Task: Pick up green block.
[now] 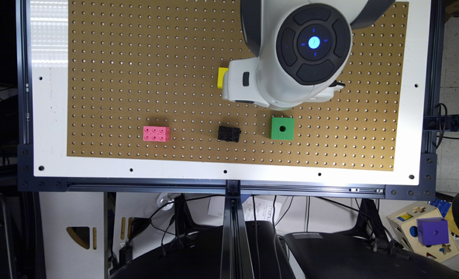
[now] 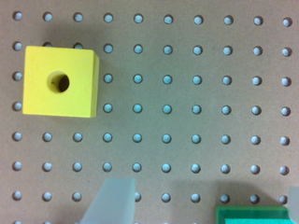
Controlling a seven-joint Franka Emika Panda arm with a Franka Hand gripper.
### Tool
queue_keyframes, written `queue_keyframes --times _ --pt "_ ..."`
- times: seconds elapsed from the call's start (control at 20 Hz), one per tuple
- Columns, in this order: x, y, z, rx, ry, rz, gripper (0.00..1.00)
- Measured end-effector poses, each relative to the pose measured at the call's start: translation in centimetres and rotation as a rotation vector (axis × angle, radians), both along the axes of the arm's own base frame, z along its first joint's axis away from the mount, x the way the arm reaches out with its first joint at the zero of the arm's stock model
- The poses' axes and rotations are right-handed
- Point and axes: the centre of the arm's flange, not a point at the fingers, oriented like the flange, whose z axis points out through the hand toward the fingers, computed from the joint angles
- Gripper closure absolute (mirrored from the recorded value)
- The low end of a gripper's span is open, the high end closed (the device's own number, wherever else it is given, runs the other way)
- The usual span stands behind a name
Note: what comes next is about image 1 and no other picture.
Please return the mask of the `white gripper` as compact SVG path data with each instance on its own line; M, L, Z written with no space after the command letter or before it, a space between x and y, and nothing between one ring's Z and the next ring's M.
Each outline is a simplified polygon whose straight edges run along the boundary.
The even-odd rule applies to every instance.
M292 108L304 102L327 102L345 84L333 81L317 85L287 84L258 70L256 57L233 60L223 75L223 99L264 108Z

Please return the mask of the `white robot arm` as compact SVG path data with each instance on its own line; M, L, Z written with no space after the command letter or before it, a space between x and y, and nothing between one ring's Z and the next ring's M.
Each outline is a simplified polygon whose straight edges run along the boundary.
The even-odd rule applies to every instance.
M393 0L243 0L240 21L253 57L232 60L223 99L287 110L328 102L352 47L352 32L371 26Z

